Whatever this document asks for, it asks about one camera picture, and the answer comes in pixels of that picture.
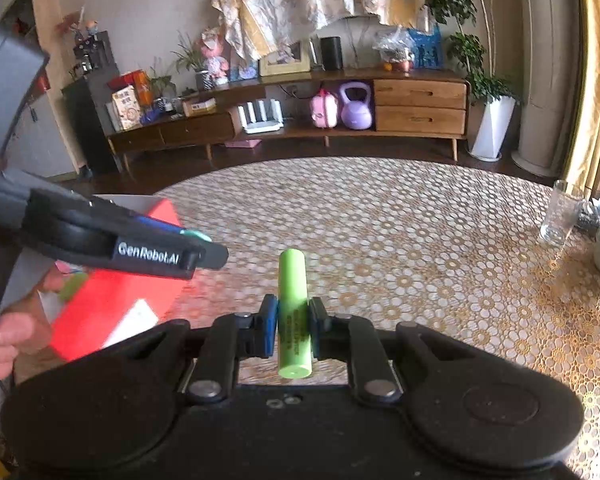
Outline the person's left hand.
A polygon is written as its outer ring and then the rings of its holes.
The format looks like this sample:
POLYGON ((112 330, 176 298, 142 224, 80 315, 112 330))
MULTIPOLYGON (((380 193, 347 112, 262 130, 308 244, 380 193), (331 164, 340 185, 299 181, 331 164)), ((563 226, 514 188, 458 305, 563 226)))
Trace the person's left hand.
POLYGON ((43 292, 59 292, 66 277, 54 264, 22 299, 0 315, 0 379, 14 368, 20 354, 33 354, 45 348, 52 338, 52 326, 43 310, 43 292))

